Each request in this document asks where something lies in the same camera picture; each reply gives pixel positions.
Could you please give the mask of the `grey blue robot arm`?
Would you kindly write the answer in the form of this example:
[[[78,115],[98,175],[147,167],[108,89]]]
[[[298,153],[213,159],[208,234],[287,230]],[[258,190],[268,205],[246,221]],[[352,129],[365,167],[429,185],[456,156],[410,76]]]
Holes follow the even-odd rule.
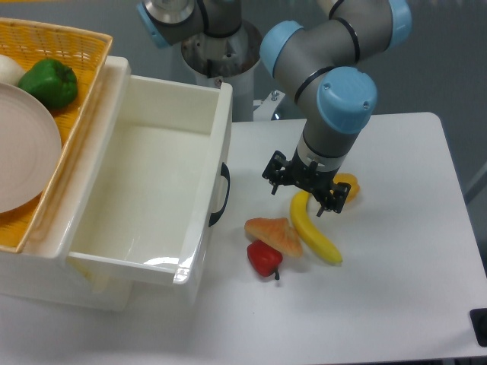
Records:
[[[305,115],[292,159],[275,152],[263,177],[273,188],[309,192],[321,211],[340,212],[350,186],[334,180],[377,103],[377,88],[357,69],[403,43],[412,30],[405,1],[323,1],[326,21],[296,21],[261,35],[239,1],[142,1],[137,11],[156,46],[180,44],[183,61],[204,84],[230,81],[263,65]]]

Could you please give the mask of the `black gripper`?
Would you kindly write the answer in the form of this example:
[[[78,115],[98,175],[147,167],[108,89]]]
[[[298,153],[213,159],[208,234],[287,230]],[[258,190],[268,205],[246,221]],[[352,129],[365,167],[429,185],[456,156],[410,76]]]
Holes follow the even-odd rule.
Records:
[[[324,212],[341,213],[346,199],[351,191],[351,185],[347,182],[333,182],[337,169],[321,171],[318,163],[312,162],[306,165],[294,152],[291,162],[281,151],[275,151],[267,163],[262,178],[272,186],[271,194],[275,195],[279,186],[290,184],[297,186],[312,194],[320,208],[317,216]]]

